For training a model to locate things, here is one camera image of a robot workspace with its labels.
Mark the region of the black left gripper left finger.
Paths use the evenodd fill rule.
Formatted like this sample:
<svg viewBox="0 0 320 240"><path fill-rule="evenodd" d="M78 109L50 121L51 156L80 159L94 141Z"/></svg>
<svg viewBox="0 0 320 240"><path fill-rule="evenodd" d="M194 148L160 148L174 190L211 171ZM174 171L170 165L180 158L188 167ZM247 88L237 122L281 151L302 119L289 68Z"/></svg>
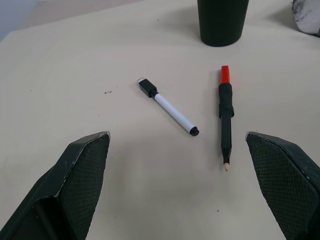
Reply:
<svg viewBox="0 0 320 240"><path fill-rule="evenodd" d="M98 204L110 133L70 143L0 231L2 240L84 240Z"/></svg>

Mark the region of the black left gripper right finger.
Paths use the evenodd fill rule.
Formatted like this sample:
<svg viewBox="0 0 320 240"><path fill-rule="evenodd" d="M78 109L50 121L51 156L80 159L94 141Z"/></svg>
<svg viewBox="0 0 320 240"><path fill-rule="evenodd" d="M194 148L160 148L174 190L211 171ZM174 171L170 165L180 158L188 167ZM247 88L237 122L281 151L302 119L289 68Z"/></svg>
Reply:
<svg viewBox="0 0 320 240"><path fill-rule="evenodd" d="M248 132L261 193L287 240L320 238L320 168L296 144Z"/></svg>

